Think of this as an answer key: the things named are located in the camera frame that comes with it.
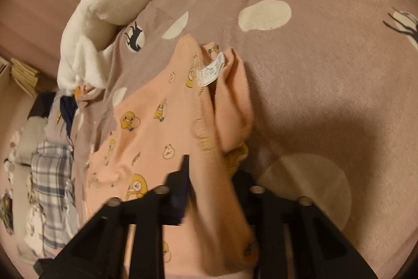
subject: polka dot blanket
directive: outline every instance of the polka dot blanket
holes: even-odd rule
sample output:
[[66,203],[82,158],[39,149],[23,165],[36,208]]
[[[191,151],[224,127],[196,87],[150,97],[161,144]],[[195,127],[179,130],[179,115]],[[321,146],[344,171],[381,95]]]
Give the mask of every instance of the polka dot blanket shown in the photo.
[[[281,197],[312,197],[379,279],[390,279],[418,237],[417,16],[418,0],[152,0],[118,34],[107,89],[80,106],[76,186],[89,197],[86,162],[103,145],[117,150],[111,131],[141,129],[141,117],[117,108],[158,77],[180,40],[216,42],[245,67],[254,125],[241,166]],[[168,120],[163,100],[153,123]],[[162,161],[176,155],[173,141],[163,147]],[[145,152],[138,145],[130,162]],[[124,195],[146,188],[140,176],[123,180]]]

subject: dark clothing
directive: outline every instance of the dark clothing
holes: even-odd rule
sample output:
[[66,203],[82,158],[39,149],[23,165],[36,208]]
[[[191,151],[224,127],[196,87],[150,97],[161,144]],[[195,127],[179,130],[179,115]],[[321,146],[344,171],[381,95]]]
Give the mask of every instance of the dark clothing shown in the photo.
[[32,116],[48,117],[51,111],[52,102],[54,102],[54,92],[42,92],[39,93],[38,97],[29,112],[28,118]]
[[68,138],[71,137],[71,128],[73,126],[74,115],[78,106],[74,96],[62,96],[59,100],[59,110],[62,119],[65,121]]

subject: pink clothing with cartoon print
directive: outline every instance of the pink clothing with cartoon print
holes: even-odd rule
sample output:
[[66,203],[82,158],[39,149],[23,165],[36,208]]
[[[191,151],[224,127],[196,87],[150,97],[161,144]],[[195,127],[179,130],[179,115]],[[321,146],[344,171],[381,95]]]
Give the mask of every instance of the pink clothing with cartoon print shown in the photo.
[[216,82],[201,87],[197,70],[216,57],[217,49],[208,53],[213,47],[200,47],[190,35],[180,38],[164,70],[115,107],[118,128],[90,157],[88,217],[110,197],[141,198],[190,155],[195,195],[181,226],[163,230],[168,274],[219,276],[251,269],[258,259],[230,181],[225,161],[230,158],[223,157],[245,149],[252,128],[247,78],[242,60],[229,48]]

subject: pile of clothes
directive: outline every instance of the pile of clothes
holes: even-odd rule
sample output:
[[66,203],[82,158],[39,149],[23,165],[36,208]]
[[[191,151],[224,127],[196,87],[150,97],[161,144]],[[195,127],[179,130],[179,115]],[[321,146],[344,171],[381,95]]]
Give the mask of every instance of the pile of clothes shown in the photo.
[[79,229],[71,180],[76,112],[74,96],[41,93],[10,140],[4,171],[12,190],[0,199],[0,218],[29,263],[54,257]]

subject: pink wall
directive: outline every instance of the pink wall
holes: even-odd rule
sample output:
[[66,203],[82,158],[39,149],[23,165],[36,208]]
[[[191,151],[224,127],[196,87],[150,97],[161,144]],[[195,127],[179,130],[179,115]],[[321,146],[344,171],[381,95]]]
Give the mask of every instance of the pink wall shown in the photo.
[[56,77],[62,31],[80,0],[0,0],[0,53]]
[[[15,82],[10,82],[1,94],[0,105],[0,192],[11,188],[3,171],[3,160],[9,154],[9,140],[12,133],[23,127],[35,98],[31,98],[21,90]],[[14,237],[8,235],[3,222],[0,222],[0,244],[25,279],[37,278],[32,266],[18,258]]]

